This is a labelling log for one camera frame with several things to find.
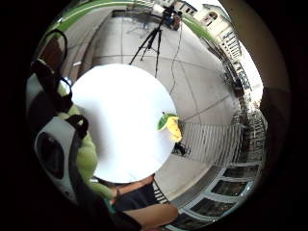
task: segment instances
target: cable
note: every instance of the cable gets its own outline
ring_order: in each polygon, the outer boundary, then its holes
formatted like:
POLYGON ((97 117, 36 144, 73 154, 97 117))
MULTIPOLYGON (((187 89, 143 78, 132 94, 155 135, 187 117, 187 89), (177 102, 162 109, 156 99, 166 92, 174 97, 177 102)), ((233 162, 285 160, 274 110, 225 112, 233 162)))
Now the cable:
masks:
POLYGON ((169 94, 172 94, 172 91, 175 87, 175 77, 174 77, 174 73, 173 73, 173 65, 174 65, 174 62, 175 62, 175 58, 177 57, 178 53, 179 53, 179 50, 180 50, 180 45, 181 45, 181 41, 182 41, 182 32, 183 32, 183 21, 181 20, 181 32, 180 32, 180 39, 179 39, 179 44, 177 46, 177 51, 172 59, 172 65, 171 65, 171 73, 172 73, 172 78, 173 78, 173 86, 169 92, 169 94))

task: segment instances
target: human arm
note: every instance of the human arm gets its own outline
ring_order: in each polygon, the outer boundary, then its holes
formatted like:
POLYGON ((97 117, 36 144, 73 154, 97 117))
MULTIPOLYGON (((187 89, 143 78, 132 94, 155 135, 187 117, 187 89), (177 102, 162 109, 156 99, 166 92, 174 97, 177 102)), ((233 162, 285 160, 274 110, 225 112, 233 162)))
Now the human arm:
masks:
POLYGON ((114 198, 111 200, 111 203, 115 203, 116 199, 123 195, 126 194, 128 192, 132 192, 135 191, 145 185, 151 184, 154 181, 154 174, 145 177, 144 179, 140 180, 140 181, 136 181, 127 185, 121 185, 121 186, 111 186, 111 191, 114 195, 114 198))
POLYGON ((148 207, 124 211, 142 227, 141 231, 171 223, 178 216, 178 209, 171 204, 155 204, 148 207))

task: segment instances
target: tripod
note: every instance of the tripod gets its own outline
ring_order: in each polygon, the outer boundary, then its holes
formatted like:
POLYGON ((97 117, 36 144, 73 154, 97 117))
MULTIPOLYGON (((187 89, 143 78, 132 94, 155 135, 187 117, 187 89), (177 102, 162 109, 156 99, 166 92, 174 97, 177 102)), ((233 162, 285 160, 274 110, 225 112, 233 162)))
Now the tripod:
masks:
POLYGON ((141 56, 141 61, 143 60, 143 56, 145 54, 145 52, 147 50, 154 50, 156 51, 156 65, 155 65, 155 78, 157 76, 157 69, 158 69, 158 58, 160 56, 160 48, 161 48, 161 40, 162 40, 162 29, 161 26, 163 25, 165 21, 165 15, 163 15, 163 18, 160 22, 160 24, 158 25, 158 27, 154 28, 153 31, 146 37, 145 41, 142 43, 142 45, 139 47, 138 51, 136 52, 135 56, 133 57, 132 61, 129 64, 132 64, 133 61, 135 60, 135 58, 137 57, 138 53, 144 48, 143 54, 141 56), (155 50, 154 48, 152 48, 152 44, 153 41, 155 39, 155 37, 158 34, 158 45, 157 45, 157 50, 155 50))

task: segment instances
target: grass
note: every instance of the grass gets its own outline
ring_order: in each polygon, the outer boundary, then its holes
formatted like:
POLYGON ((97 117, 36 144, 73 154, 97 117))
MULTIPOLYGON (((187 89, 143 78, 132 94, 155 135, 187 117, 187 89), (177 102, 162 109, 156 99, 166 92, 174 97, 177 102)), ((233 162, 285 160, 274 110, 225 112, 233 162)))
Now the grass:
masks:
POLYGON ((92 11, 93 9, 111 6, 125 6, 131 2, 132 1, 130 0, 97 0, 85 3, 77 8, 72 9, 71 11, 64 13, 62 16, 63 21, 61 23, 56 22, 52 24, 47 31, 57 28, 64 32, 79 18, 92 11))
POLYGON ((215 41, 210 33, 200 25, 200 23, 189 14, 184 14, 183 22, 199 37, 204 37, 207 40, 215 41))

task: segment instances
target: hand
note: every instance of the hand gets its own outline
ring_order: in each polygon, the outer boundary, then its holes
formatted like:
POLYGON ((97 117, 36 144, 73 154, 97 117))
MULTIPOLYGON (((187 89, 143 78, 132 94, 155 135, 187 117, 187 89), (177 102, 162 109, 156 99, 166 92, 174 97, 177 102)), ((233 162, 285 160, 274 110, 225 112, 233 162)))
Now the hand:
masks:
POLYGON ((155 176, 155 174, 152 174, 152 175, 150 175, 150 176, 148 176, 148 177, 145 177, 144 179, 140 180, 139 182, 140 182, 143 186, 148 185, 148 184, 151 184, 151 183, 153 183, 153 181, 154 181, 154 176, 155 176))

